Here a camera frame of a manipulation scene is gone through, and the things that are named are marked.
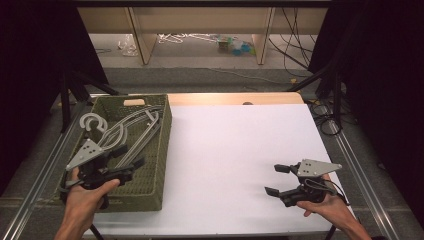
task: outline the floor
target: floor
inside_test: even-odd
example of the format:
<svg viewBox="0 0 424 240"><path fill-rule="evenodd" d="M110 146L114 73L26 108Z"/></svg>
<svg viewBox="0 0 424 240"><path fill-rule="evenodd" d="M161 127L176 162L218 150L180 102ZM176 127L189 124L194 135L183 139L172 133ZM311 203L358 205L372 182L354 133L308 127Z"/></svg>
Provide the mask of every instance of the floor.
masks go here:
<svg viewBox="0 0 424 240"><path fill-rule="evenodd" d="M247 43L252 40L248 35L226 35L237 37ZM285 52L289 35L272 35L274 44ZM216 43L193 37L179 38L180 43L164 41L156 43L152 58L148 65L142 66L136 56L123 56L118 46L125 41L125 35L91 35L93 44L98 52L99 59L108 76L110 85L123 92L169 92L169 86L174 86L175 92L248 92L248 91L281 91L291 84L302 81L310 75L295 61L284 58L272 45L268 46L264 65L256 63L256 57L251 53L243 53L235 56L229 51L219 49ZM300 36L300 42L304 49L313 50L316 36ZM287 54L293 56L298 62L307 65L299 48L288 46ZM311 52L305 51L307 58ZM314 90L317 83L311 84L300 91L304 99L314 100ZM98 90L89 88L91 93L99 93ZM321 101L326 105L311 105L311 114L322 114L326 106L331 107L331 101ZM411 210L398 192L390 176L379 166L378 157L369 144L361 127L355 123L355 118L349 114L348 104L344 102L343 130L337 136L328 136L326 133L333 131L334 126L323 124L321 137L333 162L349 166L338 173L346 195L352 204L355 215L360 219L372 236L382 235L386 232L394 232L391 239L424 239L424 233L417 223ZM52 106L51 116L46 121L40 139L15 174L6 192L0 198L0 233L5 234L7 225L16 216L19 207L31 190L32 183L41 171L44 159L49 158L60 129L60 105L59 101ZM63 152L71 152L72 146L65 146ZM63 169L66 158L53 166L50 176L46 176L45 189L54 189ZM356 165L361 167L362 173L357 174ZM361 182L371 183L371 189L362 186ZM60 224L63 207L55 207L45 204L52 196L48 191L43 191L39 199L36 199L33 211L24 222L25 228L20 239L51 239ZM380 208L377 211L372 207L375 202ZM385 229L385 221L377 216L385 213L388 222L392 224L389 230ZM285 236L285 237L256 237L253 239L324 239L325 233L309 236ZM332 239L346 239L337 232Z"/></svg>

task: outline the green wicker basket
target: green wicker basket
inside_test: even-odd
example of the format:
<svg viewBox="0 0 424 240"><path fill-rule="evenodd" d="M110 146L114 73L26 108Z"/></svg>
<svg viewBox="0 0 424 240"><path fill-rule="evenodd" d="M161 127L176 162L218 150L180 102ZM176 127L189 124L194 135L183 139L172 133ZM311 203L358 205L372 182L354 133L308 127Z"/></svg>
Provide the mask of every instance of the green wicker basket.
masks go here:
<svg viewBox="0 0 424 240"><path fill-rule="evenodd" d="M145 105L124 106L124 101L130 99L143 99ZM163 112L160 114L162 126L140 154L146 157L145 164L136 170L132 181L126 182L124 186L120 186L108 194L109 207L102 210L102 212L158 211L162 209L166 157L172 123L172 114L167 95L98 97L91 112L106 119L109 127L112 127L122 118L142 109L146 105L163 106ZM134 124L128 129L128 148L134 144L146 128L145 123L140 123ZM81 147L85 133L81 135L74 149L74 154ZM100 140L101 135L98 134L98 131L90 131L88 133L95 142ZM113 168L121 158L122 156L115 159L112 158L108 167Z"/></svg>

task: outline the white tabletop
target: white tabletop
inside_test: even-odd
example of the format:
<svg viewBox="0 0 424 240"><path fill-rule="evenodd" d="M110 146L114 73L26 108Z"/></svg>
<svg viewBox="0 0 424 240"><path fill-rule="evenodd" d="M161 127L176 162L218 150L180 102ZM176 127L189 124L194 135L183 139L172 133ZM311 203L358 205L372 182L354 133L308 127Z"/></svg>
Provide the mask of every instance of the white tabletop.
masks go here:
<svg viewBox="0 0 424 240"><path fill-rule="evenodd" d="M94 225L111 237L291 235L328 231L317 214L265 193L299 185L275 164L303 158L330 162L305 104L171 106L163 209L98 213ZM340 186L335 173L331 179Z"/></svg>

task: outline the basket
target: basket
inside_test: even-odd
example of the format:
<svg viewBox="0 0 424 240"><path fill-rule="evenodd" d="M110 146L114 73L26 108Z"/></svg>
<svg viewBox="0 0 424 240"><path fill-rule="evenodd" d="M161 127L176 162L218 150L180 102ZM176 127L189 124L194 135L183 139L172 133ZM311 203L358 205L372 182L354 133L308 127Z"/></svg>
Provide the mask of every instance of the basket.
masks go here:
<svg viewBox="0 0 424 240"><path fill-rule="evenodd" d="M143 99L145 105L124 106L124 101L130 99ZM112 127L122 118L142 109L146 105L163 106L163 112L160 113L162 126L140 154L145 156L145 164L135 171L132 181L126 182L125 185L116 188L108 194L109 207L102 210L102 212L139 212L159 211L162 209L166 157L172 123L172 114L167 95L98 97L91 112L103 117L108 122L108 125ZM134 124L128 129L129 133L126 142L128 148L134 144L146 128L145 123L140 123ZM81 135L74 149L74 154L81 147L86 133L84 132ZM94 142L101 138L97 131L90 131L88 134ZM108 163L108 167L113 168L121 158L122 156L112 158Z"/></svg>

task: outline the hand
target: hand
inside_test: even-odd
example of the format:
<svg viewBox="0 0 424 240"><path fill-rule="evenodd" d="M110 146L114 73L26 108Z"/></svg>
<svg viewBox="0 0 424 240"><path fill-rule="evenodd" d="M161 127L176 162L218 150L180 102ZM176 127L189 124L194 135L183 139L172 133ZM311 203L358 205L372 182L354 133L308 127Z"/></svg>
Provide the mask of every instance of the hand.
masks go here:
<svg viewBox="0 0 424 240"><path fill-rule="evenodd" d="M78 169L72 171L72 180L78 179ZM118 179L104 183L94 190L76 185L71 188L66 200L65 215L55 239L81 239L93 223L94 213L103 203L103 195L119 185Z"/></svg>
<svg viewBox="0 0 424 240"><path fill-rule="evenodd" d="M323 175L323 178L330 180L328 174ZM318 213L346 233L350 239L371 239L365 228L355 219L344 201L337 195L332 196L327 193L321 203L299 201L297 206L306 210L303 214L305 217L311 213Z"/></svg>

